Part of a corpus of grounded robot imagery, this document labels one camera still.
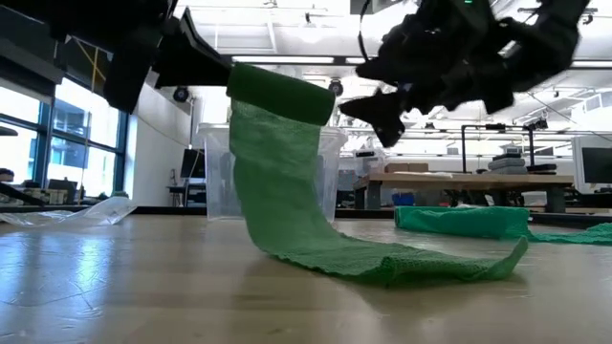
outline person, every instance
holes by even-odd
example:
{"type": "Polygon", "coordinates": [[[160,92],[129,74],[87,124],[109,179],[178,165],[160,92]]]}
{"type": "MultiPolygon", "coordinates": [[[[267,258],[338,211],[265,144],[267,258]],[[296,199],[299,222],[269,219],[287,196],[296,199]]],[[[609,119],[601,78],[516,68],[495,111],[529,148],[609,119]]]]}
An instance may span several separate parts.
{"type": "Polygon", "coordinates": [[[15,179],[15,173],[8,168],[0,168],[0,182],[12,183],[15,179]]]}

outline green bubble wrap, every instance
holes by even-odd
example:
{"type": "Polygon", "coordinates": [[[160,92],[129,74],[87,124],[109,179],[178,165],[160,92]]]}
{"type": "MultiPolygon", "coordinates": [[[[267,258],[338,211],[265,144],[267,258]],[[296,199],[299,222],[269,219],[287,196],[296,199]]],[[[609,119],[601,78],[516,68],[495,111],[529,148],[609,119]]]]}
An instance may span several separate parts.
{"type": "Polygon", "coordinates": [[[602,224],[572,234],[533,233],[528,227],[529,210],[489,206],[445,208],[402,206],[395,209],[397,228],[424,233],[471,238],[527,238],[534,243],[612,245],[612,224],[602,224]]]}
{"type": "Polygon", "coordinates": [[[494,260],[366,242],[335,231],[318,208],[314,191],[320,127],[289,119],[325,122],[320,119],[329,118],[333,98],[327,90],[254,67],[237,65],[233,73],[243,74],[234,78],[242,82],[230,83],[228,91],[233,98],[229,148],[236,158],[234,182],[249,234],[260,249],[306,269],[382,286],[497,280],[512,273],[527,249],[524,238],[508,257],[494,260]],[[260,97],[244,96],[257,85],[282,92],[266,94],[260,88],[260,97]],[[295,89],[299,97],[284,97],[283,92],[295,89]],[[250,103],[237,100],[245,98],[250,103]],[[326,113],[308,113],[314,108],[326,113]]]}

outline clear plastic bag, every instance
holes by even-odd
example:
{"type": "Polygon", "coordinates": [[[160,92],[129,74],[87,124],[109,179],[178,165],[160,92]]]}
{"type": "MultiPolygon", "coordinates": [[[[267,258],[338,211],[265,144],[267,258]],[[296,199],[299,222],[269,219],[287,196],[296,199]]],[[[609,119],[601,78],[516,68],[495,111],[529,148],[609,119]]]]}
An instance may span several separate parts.
{"type": "Polygon", "coordinates": [[[14,226],[43,227],[62,224],[66,226],[109,226],[121,221],[134,211],[132,201],[124,197],[112,197],[79,212],[42,211],[31,213],[0,214],[0,220],[14,226]]]}

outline wooden table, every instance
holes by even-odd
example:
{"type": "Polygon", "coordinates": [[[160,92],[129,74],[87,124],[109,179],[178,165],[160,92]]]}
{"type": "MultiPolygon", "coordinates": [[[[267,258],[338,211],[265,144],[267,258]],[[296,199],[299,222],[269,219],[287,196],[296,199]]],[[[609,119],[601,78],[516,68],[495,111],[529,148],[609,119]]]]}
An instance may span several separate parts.
{"type": "Polygon", "coordinates": [[[453,174],[452,178],[428,174],[375,173],[360,178],[354,185],[357,208],[380,209],[381,187],[412,190],[546,191],[547,211],[565,212],[563,188],[574,183],[572,176],[472,175],[453,174]]]}
{"type": "MultiPolygon", "coordinates": [[[[336,223],[362,239],[468,257],[514,243],[336,223]]],[[[610,247],[532,244],[505,281],[359,286],[278,262],[244,223],[128,217],[0,226],[0,342],[147,344],[609,343],[610,247]]]]}

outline cardboard box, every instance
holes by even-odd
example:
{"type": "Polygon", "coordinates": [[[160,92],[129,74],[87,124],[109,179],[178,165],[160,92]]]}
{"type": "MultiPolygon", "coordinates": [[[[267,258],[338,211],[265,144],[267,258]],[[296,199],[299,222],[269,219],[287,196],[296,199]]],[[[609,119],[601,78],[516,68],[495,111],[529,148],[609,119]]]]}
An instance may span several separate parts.
{"type": "Polygon", "coordinates": [[[429,164],[426,162],[392,162],[384,167],[384,172],[429,172],[429,164]]]}

